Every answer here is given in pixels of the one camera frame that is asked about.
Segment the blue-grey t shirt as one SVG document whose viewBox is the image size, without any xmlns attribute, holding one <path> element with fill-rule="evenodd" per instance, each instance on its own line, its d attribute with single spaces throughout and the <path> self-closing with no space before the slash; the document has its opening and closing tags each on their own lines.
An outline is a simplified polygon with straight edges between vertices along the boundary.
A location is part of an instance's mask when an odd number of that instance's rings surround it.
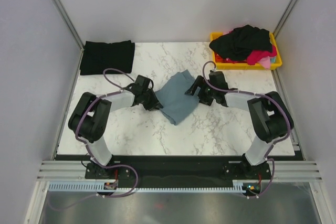
<svg viewBox="0 0 336 224">
<path fill-rule="evenodd" d="M 198 97 L 185 94 L 194 81 L 195 78 L 185 70 L 176 73 L 155 92 L 158 101 L 163 105 L 160 111 L 171 124 L 180 124 L 197 108 Z"/>
</svg>

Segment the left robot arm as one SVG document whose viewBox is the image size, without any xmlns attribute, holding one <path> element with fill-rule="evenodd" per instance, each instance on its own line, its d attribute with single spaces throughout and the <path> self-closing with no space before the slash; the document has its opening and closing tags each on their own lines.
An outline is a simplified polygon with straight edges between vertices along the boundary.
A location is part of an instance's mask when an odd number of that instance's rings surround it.
<svg viewBox="0 0 336 224">
<path fill-rule="evenodd" d="M 163 108 L 153 91 L 153 81 L 141 75 L 113 93 L 101 96 L 83 93 L 70 116 L 68 128 L 76 140 L 84 143 L 92 161 L 98 165 L 97 173 L 103 178 L 111 178 L 115 173 L 115 165 L 110 162 L 112 153 L 103 137 L 109 115 L 136 105 L 142 105 L 147 111 Z"/>
</svg>

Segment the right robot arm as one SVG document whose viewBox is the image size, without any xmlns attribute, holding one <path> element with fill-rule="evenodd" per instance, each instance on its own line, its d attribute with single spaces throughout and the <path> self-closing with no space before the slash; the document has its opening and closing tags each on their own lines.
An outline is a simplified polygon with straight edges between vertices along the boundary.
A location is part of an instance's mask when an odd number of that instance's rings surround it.
<svg viewBox="0 0 336 224">
<path fill-rule="evenodd" d="M 197 95 L 199 103 L 212 105 L 213 101 L 227 108 L 249 112 L 255 138 L 243 155 L 241 174 L 248 179 L 259 173 L 259 165 L 266 161 L 268 154 L 278 142 L 285 140 L 294 127 L 293 119 L 282 98 L 276 91 L 256 94 L 229 88 L 224 74 L 210 72 L 209 78 L 198 76 L 186 95 Z"/>
</svg>

